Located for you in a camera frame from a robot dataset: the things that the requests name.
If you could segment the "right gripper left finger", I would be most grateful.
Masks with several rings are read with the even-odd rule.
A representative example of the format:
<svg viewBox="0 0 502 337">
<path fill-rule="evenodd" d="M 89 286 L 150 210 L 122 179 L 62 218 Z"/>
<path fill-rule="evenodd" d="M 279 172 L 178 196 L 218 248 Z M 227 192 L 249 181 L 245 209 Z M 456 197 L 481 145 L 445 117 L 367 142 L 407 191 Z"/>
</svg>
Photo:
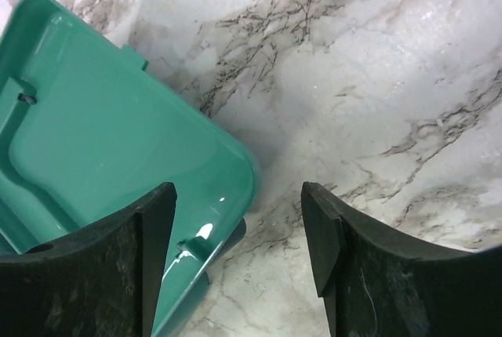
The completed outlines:
<svg viewBox="0 0 502 337">
<path fill-rule="evenodd" d="M 172 183 L 21 255 L 1 257 L 3 336 L 149 336 L 176 207 Z"/>
</svg>

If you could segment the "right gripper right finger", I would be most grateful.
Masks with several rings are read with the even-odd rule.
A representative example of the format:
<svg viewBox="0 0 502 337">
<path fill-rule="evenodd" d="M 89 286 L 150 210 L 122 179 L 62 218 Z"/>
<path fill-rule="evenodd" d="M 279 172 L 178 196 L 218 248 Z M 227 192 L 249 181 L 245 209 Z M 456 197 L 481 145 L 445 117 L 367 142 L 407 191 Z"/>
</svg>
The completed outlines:
<svg viewBox="0 0 502 337">
<path fill-rule="evenodd" d="M 304 183 L 301 211 L 333 336 L 498 336 L 501 249 L 466 252 L 405 234 Z"/>
</svg>

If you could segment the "green medicine box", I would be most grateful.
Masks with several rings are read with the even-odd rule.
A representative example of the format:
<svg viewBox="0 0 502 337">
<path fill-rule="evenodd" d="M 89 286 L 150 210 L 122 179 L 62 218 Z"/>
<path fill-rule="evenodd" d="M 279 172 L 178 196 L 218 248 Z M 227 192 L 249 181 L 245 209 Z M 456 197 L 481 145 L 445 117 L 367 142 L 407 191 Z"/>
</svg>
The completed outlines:
<svg viewBox="0 0 502 337">
<path fill-rule="evenodd" d="M 153 335 L 177 336 L 208 267 L 246 232 L 258 171 L 234 137 L 56 0 L 20 0 L 1 36 L 1 251 L 23 253 L 176 188 Z"/>
</svg>

